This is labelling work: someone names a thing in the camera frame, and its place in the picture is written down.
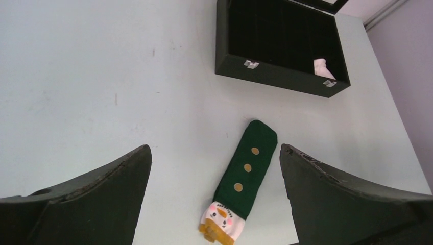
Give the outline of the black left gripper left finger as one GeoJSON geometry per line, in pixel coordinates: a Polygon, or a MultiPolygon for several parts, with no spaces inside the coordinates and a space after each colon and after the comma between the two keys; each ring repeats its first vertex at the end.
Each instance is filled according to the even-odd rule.
{"type": "Polygon", "coordinates": [[[150,176],[142,145],[111,163],[1,199],[1,244],[132,244],[150,176]]]}

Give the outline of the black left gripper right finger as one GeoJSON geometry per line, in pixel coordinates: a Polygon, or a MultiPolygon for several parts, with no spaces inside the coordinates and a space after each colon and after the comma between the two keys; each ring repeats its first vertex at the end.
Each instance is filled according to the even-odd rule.
{"type": "Polygon", "coordinates": [[[299,244],[432,244],[432,196],[379,185],[283,144],[299,244]]]}

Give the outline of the green snowman sock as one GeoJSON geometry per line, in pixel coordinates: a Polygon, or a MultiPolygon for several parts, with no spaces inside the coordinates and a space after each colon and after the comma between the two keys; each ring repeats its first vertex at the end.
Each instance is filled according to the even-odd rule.
{"type": "Polygon", "coordinates": [[[211,243],[234,244],[242,233],[277,146],[277,134],[259,120],[246,127],[199,231],[211,243]]]}

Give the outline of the white sock with black stripes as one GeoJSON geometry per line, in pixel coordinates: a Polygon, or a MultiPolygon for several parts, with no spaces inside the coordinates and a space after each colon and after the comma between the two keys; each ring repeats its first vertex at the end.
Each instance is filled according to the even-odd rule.
{"type": "Polygon", "coordinates": [[[314,60],[314,73],[316,76],[335,80],[334,75],[328,70],[326,59],[319,58],[314,60]]]}

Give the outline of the black display case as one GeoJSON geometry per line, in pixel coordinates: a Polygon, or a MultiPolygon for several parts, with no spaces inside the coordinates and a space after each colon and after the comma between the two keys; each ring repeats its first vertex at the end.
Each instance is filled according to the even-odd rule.
{"type": "Polygon", "coordinates": [[[215,69],[220,76],[321,97],[351,83],[335,16],[344,1],[218,0],[215,69]],[[324,58],[335,80],[314,73],[324,58]]]}

